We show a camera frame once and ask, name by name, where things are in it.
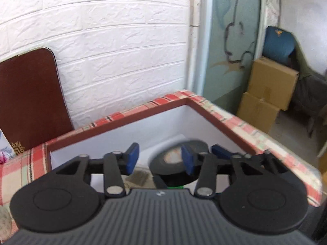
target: round disc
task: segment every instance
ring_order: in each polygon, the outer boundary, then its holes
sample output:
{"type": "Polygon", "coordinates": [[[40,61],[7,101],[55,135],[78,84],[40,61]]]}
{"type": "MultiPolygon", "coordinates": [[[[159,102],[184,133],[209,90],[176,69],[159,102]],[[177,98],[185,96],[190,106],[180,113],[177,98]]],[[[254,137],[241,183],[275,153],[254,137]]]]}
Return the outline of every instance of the round disc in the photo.
{"type": "Polygon", "coordinates": [[[91,186],[73,176],[55,175],[16,192],[10,210],[20,228],[55,233],[83,225],[99,205],[99,195],[91,186]]]}
{"type": "Polygon", "coordinates": [[[232,223],[260,234],[295,229],[308,209],[306,195],[285,180],[266,175],[236,180],[221,193],[219,203],[232,223]]]}
{"type": "MultiPolygon", "coordinates": [[[[208,152],[208,146],[205,142],[191,140],[175,144],[155,156],[149,164],[150,171],[153,175],[160,176],[168,187],[186,185],[198,179],[198,174],[190,176],[186,173],[180,150],[183,144],[187,144],[195,152],[208,152]]],[[[200,172],[201,164],[198,162],[195,173],[200,172]]]]}

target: roll of black tape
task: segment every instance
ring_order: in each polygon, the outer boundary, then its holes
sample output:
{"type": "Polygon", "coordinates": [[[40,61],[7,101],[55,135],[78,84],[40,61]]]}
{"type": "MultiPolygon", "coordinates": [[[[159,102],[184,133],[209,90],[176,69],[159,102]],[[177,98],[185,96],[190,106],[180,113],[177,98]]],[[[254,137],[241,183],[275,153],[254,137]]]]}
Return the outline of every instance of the roll of black tape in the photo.
{"type": "Polygon", "coordinates": [[[186,173],[181,157],[181,147],[187,144],[195,152],[208,152],[208,145],[200,140],[177,143],[156,155],[150,162],[149,168],[153,175],[158,175],[168,187],[178,187],[189,184],[198,179],[201,162],[195,163],[194,175],[186,173]]]}

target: cardboard box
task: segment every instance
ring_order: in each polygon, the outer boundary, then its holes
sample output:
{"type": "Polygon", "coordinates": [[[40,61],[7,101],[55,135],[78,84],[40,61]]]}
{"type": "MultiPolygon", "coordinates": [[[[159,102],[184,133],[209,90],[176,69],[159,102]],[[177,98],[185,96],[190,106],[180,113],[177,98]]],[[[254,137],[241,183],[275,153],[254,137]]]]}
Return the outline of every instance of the cardboard box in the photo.
{"type": "Polygon", "coordinates": [[[287,110],[299,72],[262,57],[253,63],[248,92],[287,110]]]}
{"type": "Polygon", "coordinates": [[[237,116],[260,131],[269,133],[278,112],[279,108],[276,106],[246,92],[242,96],[237,116]]]}
{"type": "Polygon", "coordinates": [[[324,184],[327,185],[327,151],[319,158],[319,171],[321,172],[324,184]]]}

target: white wall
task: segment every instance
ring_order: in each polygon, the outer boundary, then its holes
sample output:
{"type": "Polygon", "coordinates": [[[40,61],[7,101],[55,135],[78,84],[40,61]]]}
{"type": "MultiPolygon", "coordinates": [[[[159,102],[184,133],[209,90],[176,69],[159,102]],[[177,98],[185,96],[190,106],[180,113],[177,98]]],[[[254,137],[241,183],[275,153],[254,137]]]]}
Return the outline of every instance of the white wall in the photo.
{"type": "Polygon", "coordinates": [[[327,0],[281,0],[280,27],[294,32],[311,67],[327,68],[327,0]]]}
{"type": "Polygon", "coordinates": [[[75,127],[185,87],[190,0],[0,0],[0,61],[50,48],[75,127]]]}

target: concrete floor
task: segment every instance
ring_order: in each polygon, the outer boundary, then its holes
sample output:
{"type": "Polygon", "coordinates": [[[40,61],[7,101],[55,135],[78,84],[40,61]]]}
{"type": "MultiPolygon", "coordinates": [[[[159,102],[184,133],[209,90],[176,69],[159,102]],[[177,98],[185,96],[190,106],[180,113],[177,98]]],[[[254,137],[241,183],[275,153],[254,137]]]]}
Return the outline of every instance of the concrete floor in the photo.
{"type": "Polygon", "coordinates": [[[307,132],[308,120],[307,115],[290,107],[287,111],[279,112],[269,135],[318,168],[317,155],[327,141],[327,126],[322,126],[322,119],[317,120],[310,138],[307,132]]]}

